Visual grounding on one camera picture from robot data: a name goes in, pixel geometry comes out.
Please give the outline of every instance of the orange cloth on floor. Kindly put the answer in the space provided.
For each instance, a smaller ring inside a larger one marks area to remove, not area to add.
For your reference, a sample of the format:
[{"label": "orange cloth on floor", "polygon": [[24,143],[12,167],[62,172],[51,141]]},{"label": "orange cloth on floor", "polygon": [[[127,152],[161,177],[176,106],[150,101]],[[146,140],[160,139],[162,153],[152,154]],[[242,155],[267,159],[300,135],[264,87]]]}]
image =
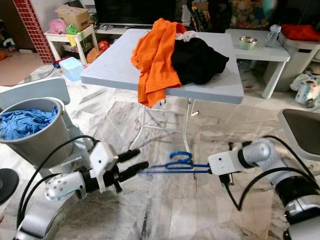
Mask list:
[{"label": "orange cloth on floor", "polygon": [[166,88],[181,87],[177,72],[171,63],[176,33],[186,28],[163,18],[154,22],[152,30],[140,38],[133,50],[131,62],[140,69],[138,102],[151,108],[165,99]]}]

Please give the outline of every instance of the yellow item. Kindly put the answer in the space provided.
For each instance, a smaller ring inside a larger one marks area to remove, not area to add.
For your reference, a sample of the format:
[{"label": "yellow item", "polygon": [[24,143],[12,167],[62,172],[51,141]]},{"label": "yellow item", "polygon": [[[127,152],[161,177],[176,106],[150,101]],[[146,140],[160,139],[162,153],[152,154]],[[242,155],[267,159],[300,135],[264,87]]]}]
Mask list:
[{"label": "yellow item", "polygon": [[77,46],[77,43],[76,43],[74,35],[67,34],[66,37],[68,38],[68,40],[69,40],[69,42],[70,42],[72,47]]},{"label": "yellow item", "polygon": [[92,64],[101,55],[101,52],[97,48],[92,48],[91,51],[86,56],[86,61],[88,64]]}]

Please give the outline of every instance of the television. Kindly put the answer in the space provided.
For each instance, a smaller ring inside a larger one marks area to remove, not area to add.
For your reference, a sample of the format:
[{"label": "television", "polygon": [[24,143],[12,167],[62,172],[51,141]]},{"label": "television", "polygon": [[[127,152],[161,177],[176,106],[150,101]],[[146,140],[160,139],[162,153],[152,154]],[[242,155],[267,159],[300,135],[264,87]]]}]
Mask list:
[{"label": "television", "polygon": [[99,23],[152,26],[159,18],[175,21],[176,0],[94,0]]}]

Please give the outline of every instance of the gray bucket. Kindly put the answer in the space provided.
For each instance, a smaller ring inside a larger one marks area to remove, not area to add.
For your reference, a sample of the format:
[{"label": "gray bucket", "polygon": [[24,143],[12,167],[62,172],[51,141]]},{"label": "gray bucket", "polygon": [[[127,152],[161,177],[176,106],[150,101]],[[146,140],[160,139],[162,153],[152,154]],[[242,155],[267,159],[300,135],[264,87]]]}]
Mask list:
[{"label": "gray bucket", "polygon": [[[68,129],[62,117],[63,106],[58,101],[50,98],[33,98],[12,105],[0,113],[1,115],[6,112],[26,109],[52,112],[55,106],[58,108],[57,115],[47,127],[20,139],[5,140],[0,138],[0,143],[8,145],[32,165],[39,166],[56,147],[70,140]],[[43,167],[51,168],[59,165],[66,160],[72,149],[72,143],[63,146],[50,157]]]}]

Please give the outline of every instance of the white plastic box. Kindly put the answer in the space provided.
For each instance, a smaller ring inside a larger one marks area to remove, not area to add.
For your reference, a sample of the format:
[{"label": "white plastic box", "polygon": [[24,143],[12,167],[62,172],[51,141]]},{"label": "white plastic box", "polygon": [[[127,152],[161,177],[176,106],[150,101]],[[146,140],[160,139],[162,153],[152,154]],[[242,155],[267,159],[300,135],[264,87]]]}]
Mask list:
[{"label": "white plastic box", "polygon": [[[320,49],[320,42],[290,40],[286,38],[282,33],[280,33],[279,35],[279,42],[290,54],[291,58],[284,66],[284,69],[274,90],[286,92],[290,89],[290,84],[294,81],[294,79],[299,74],[302,74],[309,63],[312,61],[312,59]],[[265,76],[269,75],[273,71],[273,69],[269,66],[265,71]]]},{"label": "white plastic box", "polygon": [[85,70],[82,63],[73,56],[59,62],[59,65],[64,75],[72,82],[80,80],[80,74],[83,70]]}]

